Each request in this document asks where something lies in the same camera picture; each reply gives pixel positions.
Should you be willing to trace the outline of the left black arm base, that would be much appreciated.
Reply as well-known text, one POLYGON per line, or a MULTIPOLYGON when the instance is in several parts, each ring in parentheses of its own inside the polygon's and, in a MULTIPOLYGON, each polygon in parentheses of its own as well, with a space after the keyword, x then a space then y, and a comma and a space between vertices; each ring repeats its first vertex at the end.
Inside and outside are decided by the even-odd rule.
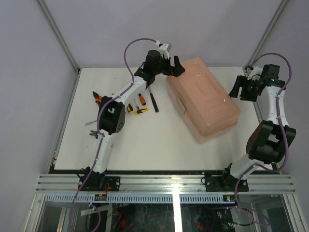
MULTIPOLYGON (((79 178, 78 188, 85 182, 90 171, 91 168, 86 167, 77 172, 76 175, 79 178)), ((105 173, 100 174, 93 171, 83 187, 81 187, 81 191, 119 191, 120 180, 121 178, 119 176, 106 176, 105 173)))

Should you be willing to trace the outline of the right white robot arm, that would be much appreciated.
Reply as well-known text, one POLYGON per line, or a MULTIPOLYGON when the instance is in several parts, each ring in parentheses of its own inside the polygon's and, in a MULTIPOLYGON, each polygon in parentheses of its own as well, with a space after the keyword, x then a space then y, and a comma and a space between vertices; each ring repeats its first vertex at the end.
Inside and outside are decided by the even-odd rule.
POLYGON ((260 103, 263 119, 249 137, 246 153, 223 170, 220 185, 228 191, 258 167, 266 169, 268 164, 280 162, 296 136, 285 117, 285 82, 279 79, 280 67, 267 64, 251 70, 248 76, 237 76, 229 96, 260 103))

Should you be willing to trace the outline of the pink plastic tool box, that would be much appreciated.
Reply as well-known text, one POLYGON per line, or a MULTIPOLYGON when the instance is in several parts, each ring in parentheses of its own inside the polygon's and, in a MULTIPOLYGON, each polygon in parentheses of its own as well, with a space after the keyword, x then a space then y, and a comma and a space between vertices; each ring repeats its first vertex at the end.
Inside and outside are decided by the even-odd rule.
POLYGON ((237 125, 241 113, 200 58, 181 63, 185 72, 167 76, 169 96, 198 143, 204 143, 237 125))

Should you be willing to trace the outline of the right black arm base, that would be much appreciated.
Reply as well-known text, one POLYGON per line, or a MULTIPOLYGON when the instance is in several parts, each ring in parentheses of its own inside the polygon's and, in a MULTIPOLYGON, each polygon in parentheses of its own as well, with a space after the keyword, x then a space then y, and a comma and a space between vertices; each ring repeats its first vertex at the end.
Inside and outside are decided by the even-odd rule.
POLYGON ((237 178, 230 174, 231 165, 223 170, 205 171, 201 182, 205 185, 207 192, 234 192, 237 178))

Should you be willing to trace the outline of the claw hammer black handle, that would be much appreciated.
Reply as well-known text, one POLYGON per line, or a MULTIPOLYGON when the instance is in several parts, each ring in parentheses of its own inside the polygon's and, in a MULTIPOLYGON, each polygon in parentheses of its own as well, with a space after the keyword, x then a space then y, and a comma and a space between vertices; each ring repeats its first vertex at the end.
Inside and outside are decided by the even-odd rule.
POLYGON ((155 101, 154 95, 153 95, 150 87, 148 87, 148 91, 150 93, 150 97, 151 97, 151 100, 152 100, 152 104, 153 104, 154 110, 155 110, 156 113, 158 113, 159 109, 158 109, 157 103, 155 101))

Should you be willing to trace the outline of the orange black pliers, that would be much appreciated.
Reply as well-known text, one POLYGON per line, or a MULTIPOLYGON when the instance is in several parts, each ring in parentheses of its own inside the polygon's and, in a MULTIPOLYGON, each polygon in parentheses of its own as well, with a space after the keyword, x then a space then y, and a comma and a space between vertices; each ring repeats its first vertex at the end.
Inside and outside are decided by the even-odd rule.
POLYGON ((100 106, 100 104, 101 104, 101 100, 102 100, 102 96, 101 95, 99 95, 98 93, 96 93, 96 92, 92 92, 93 93, 93 96, 94 96, 94 98, 95 98, 95 102, 96 102, 96 104, 98 105, 98 106, 100 106))

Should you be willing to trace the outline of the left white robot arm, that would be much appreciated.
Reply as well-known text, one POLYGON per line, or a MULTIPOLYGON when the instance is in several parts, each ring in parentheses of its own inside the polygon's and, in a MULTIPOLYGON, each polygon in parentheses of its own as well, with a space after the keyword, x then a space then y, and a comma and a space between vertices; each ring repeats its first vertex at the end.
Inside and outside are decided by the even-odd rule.
POLYGON ((150 50, 145 61, 133 73, 131 83, 111 97, 104 96, 100 101, 97 117, 97 129, 92 132, 97 138, 97 152, 90 165, 78 173, 79 190, 99 191, 108 185, 105 173, 108 166, 112 144, 123 129, 126 120, 126 108, 139 93, 149 88, 159 74, 178 77, 185 72, 179 57, 174 56, 174 64, 170 64, 167 54, 150 50))

